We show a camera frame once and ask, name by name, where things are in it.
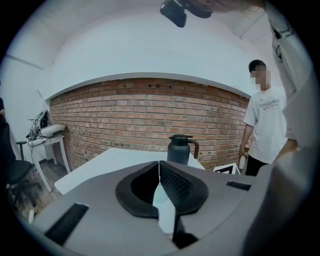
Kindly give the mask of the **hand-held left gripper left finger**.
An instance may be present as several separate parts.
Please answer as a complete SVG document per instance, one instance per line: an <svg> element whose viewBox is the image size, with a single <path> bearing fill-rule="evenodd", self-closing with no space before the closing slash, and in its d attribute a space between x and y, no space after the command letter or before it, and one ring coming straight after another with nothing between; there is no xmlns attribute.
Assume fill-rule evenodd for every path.
<svg viewBox="0 0 320 256"><path fill-rule="evenodd" d="M153 206L158 183L156 161L92 177L47 206L33 226L59 255L172 254L178 247Z"/></svg>

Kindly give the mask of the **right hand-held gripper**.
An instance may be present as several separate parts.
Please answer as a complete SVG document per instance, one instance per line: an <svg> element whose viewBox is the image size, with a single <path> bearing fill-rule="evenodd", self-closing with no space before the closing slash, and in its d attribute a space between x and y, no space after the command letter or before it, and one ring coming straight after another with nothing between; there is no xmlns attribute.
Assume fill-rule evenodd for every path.
<svg viewBox="0 0 320 256"><path fill-rule="evenodd" d="M241 172L236 163L225 164L221 166L216 166L213 172L231 174L231 175L241 175Z"/></svg>

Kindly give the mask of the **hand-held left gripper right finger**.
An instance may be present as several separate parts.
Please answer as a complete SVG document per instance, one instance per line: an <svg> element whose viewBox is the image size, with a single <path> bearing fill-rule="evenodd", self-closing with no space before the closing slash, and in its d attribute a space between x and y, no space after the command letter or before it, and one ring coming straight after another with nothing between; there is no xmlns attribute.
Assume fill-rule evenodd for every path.
<svg viewBox="0 0 320 256"><path fill-rule="evenodd" d="M160 161L160 184L175 208L172 241L180 249L202 239L236 209L254 177Z"/></svg>

